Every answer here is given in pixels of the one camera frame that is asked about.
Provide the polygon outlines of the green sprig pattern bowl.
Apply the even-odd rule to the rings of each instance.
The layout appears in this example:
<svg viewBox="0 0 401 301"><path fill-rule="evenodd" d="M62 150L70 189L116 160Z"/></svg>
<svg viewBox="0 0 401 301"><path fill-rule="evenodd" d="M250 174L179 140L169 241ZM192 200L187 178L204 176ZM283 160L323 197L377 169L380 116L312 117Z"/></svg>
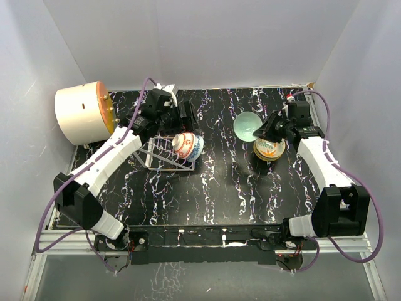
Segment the green sprig pattern bowl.
<svg viewBox="0 0 401 301"><path fill-rule="evenodd" d="M276 151L277 153L283 154L286 150L286 143L284 139L279 143L272 143L263 139L257 139L254 142L255 149L263 152L272 152Z"/></svg>

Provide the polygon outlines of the light green checkered bowl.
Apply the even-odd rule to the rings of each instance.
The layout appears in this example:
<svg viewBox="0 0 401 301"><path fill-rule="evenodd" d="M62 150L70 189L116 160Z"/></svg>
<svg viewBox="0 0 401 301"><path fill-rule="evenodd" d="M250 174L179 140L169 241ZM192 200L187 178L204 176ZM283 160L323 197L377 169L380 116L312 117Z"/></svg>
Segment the light green checkered bowl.
<svg viewBox="0 0 401 301"><path fill-rule="evenodd" d="M257 137L254 132L262 126L263 122L253 112L242 112L234 120L233 129L236 137L243 142L254 142Z"/></svg>

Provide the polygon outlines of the yellow sun pattern bowl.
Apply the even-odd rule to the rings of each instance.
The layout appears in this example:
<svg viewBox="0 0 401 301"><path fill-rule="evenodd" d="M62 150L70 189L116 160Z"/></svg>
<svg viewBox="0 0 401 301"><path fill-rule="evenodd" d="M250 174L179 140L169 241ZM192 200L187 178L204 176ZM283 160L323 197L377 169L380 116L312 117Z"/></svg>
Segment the yellow sun pattern bowl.
<svg viewBox="0 0 401 301"><path fill-rule="evenodd" d="M280 157L258 157L258 158L265 162L273 162L273 161L277 161L278 159L280 159Z"/></svg>

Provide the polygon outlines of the red flower striped bowl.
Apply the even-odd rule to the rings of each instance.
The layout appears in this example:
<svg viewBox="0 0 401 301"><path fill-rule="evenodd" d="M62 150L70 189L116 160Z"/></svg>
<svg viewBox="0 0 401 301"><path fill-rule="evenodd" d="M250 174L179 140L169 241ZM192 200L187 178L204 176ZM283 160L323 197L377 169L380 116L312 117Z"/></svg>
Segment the red flower striped bowl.
<svg viewBox="0 0 401 301"><path fill-rule="evenodd" d="M194 150L196 136L192 132L177 134L172 140L174 152L180 159L187 159Z"/></svg>

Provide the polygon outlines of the orange leaf pattern bowl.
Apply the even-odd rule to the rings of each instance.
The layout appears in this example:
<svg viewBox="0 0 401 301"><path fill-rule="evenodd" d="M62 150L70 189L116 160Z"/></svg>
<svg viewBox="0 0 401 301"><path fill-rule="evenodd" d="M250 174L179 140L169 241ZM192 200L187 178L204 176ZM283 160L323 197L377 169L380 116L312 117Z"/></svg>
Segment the orange leaf pattern bowl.
<svg viewBox="0 0 401 301"><path fill-rule="evenodd" d="M261 155L261 154L259 154L259 153L255 153L255 155L256 155L257 157L266 157L266 156L263 156L263 155Z"/></svg>

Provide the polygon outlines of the blue rose pattern bowl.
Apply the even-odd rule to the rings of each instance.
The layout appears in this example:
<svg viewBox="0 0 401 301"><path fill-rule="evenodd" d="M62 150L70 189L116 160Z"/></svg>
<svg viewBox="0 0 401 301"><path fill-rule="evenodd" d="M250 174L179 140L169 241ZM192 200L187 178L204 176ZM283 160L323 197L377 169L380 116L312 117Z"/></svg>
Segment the blue rose pattern bowl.
<svg viewBox="0 0 401 301"><path fill-rule="evenodd" d="M194 162L196 161L199 156L202 153L202 150L204 148L204 139L202 136L196 135L195 136L195 142L194 142L194 148L190 155L186 158L187 162Z"/></svg>

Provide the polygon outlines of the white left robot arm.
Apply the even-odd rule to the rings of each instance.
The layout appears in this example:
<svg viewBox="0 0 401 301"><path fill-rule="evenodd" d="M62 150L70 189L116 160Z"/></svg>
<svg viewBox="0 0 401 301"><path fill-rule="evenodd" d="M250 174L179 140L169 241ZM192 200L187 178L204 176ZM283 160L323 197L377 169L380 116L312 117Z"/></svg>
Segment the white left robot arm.
<svg viewBox="0 0 401 301"><path fill-rule="evenodd" d="M189 100L177 100L172 85L142 91L135 108L84 164L69 175L60 173L55 177L55 208L80 228L107 237L109 245L123 250L130 240L127 226L102 207L97 200L100 190L127 158L151 138L193 132L197 128L194 105Z"/></svg>

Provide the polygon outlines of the white wire dish rack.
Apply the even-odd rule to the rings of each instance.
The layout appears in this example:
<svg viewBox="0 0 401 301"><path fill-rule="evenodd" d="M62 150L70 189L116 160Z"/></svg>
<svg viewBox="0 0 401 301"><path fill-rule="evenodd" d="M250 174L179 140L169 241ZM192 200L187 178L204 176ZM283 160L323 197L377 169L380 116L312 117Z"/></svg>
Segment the white wire dish rack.
<svg viewBox="0 0 401 301"><path fill-rule="evenodd" d="M181 159L174 152L173 136L156 136L150 138L139 150L133 153L136 160L150 171L160 172L192 172L194 162Z"/></svg>

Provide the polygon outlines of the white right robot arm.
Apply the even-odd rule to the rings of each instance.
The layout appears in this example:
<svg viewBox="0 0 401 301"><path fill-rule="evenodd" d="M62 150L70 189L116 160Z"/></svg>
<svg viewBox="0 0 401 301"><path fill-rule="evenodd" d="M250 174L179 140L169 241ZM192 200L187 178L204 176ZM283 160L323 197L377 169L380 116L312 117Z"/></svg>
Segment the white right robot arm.
<svg viewBox="0 0 401 301"><path fill-rule="evenodd" d="M307 236L363 234L370 195L335 167L329 158L325 134L310 122L308 102L289 102L281 111L271 112L262 126L254 131L254 136L269 142L284 139L291 144L308 165L320 190L311 214L283 221L279 241L285 248L295 248L302 237Z"/></svg>

